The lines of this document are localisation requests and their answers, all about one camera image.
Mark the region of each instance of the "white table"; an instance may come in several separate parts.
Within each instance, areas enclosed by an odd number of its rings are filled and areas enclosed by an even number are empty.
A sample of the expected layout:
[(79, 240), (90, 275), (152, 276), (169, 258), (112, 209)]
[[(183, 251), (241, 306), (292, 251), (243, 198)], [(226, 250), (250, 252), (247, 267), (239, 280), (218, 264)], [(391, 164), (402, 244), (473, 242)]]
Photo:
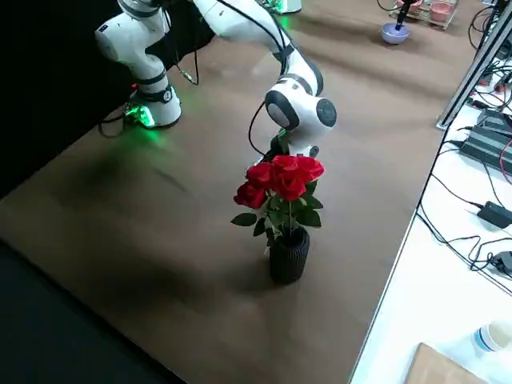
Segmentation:
[[(446, 140), (467, 135), (457, 128), (475, 124), (479, 113), (464, 106), (448, 129)], [(444, 145), (442, 151), (451, 147)], [(489, 170), (502, 203), (512, 207), (512, 186), (499, 171)], [(496, 202), (482, 164), (457, 151), (441, 155), (432, 173), (467, 200)], [(431, 176), (422, 205), (447, 240), (474, 234), (480, 235), (482, 242), (510, 237), (484, 247), (480, 259), (488, 252), (512, 250), (510, 226), (506, 230), (486, 226), (475, 215), (478, 208), (452, 196)], [(468, 254), (475, 242), (455, 242), (453, 246)], [(470, 271), (413, 216), (350, 382), (404, 382), (416, 348), (424, 342), (490, 383), (511, 384), (512, 353), (477, 359), (470, 344), (471, 334), (480, 326), (496, 318), (512, 318), (512, 281), (491, 273), (491, 268), (486, 272), (495, 281)]]

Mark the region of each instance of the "purple bowl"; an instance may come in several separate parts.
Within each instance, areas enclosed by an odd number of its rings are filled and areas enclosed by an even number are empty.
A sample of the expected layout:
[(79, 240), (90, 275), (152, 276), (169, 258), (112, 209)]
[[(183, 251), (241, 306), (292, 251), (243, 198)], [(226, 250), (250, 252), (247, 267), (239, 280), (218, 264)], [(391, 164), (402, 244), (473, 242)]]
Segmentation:
[(401, 44), (410, 35), (410, 30), (406, 26), (402, 26), (400, 30), (396, 30), (396, 23), (389, 22), (381, 27), (381, 37), (389, 44)]

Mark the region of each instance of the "rose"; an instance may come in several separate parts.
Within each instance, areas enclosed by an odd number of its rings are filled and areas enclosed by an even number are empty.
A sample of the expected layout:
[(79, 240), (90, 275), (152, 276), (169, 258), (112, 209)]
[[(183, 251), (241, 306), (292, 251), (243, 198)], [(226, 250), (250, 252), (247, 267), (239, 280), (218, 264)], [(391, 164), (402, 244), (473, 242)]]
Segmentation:
[(254, 210), (262, 207), (266, 200), (265, 190), (263, 188), (252, 186), (249, 182), (241, 185), (234, 197), (234, 202), (241, 206), (248, 206)]
[(298, 168), (298, 160), (295, 156), (289, 156), (287, 154), (280, 154), (272, 160), (272, 164), (277, 172), (280, 171), (292, 171)]
[(308, 156), (297, 157), (297, 164), (299, 173), (304, 182), (312, 182), (316, 178), (319, 178), (324, 171), (323, 165)]
[(274, 174), (272, 189), (287, 202), (297, 200), (306, 192), (306, 186), (298, 170)]
[(247, 179), (251, 185), (268, 190), (272, 181), (271, 171), (272, 164), (269, 162), (260, 162), (249, 168), (247, 171)]

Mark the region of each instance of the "bowl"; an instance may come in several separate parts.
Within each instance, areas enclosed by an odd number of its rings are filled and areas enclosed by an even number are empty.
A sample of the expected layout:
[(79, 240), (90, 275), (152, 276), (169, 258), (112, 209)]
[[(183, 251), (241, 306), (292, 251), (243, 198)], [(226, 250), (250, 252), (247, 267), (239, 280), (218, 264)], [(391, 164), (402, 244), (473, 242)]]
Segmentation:
[[(423, 0), (418, 0), (410, 5), (409, 13), (414, 14), (418, 10), (419, 6), (423, 3)], [(397, 6), (403, 6), (403, 0), (397, 0)]]
[(389, 22), (382, 26), (381, 37), (389, 44), (402, 44), (409, 37), (410, 30), (406, 26), (402, 26), (400, 30), (396, 30), (395, 27), (395, 22)]
[(454, 6), (445, 2), (433, 2), (430, 4), (430, 18), (436, 22), (446, 22), (450, 19)]

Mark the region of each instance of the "pink cup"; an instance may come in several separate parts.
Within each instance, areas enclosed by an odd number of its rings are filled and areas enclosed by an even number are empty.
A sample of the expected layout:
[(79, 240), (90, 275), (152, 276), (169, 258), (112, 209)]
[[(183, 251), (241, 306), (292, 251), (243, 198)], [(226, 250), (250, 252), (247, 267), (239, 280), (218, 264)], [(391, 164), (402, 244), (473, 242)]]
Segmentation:
[(430, 4), (430, 18), (436, 22), (446, 22), (450, 19), (454, 6), (445, 2), (433, 2)]

